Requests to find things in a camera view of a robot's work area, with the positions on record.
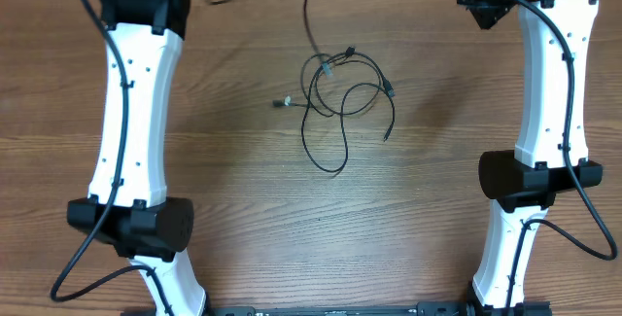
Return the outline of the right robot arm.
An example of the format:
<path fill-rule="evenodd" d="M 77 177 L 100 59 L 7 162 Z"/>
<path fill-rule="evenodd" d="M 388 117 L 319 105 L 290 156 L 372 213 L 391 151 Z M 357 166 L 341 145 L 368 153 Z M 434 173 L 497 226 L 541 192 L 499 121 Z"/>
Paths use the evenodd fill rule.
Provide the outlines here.
<path fill-rule="evenodd" d="M 516 10 L 525 69 L 515 146 L 482 154 L 480 187 L 490 201 L 483 256 L 463 302 L 421 302 L 421 315 L 548 315 L 526 301 L 524 279 L 537 231 L 556 196 L 597 186 L 583 124 L 587 53 L 600 0 L 457 0 L 483 29 Z"/>

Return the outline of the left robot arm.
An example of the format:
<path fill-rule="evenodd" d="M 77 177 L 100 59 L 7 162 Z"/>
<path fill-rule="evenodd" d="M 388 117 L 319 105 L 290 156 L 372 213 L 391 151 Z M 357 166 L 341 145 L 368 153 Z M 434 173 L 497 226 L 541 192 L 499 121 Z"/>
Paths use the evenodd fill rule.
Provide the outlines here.
<path fill-rule="evenodd" d="M 163 159 L 190 0 L 81 2 L 105 42 L 107 91 L 93 177 L 86 196 L 67 205 L 68 224 L 86 238 L 52 285 L 51 298 L 79 298 L 137 271 L 155 302 L 151 314 L 206 315 L 209 298 L 188 253 L 193 205 L 168 196 Z M 128 264 L 66 298 L 60 286 L 93 241 L 112 246 Z"/>

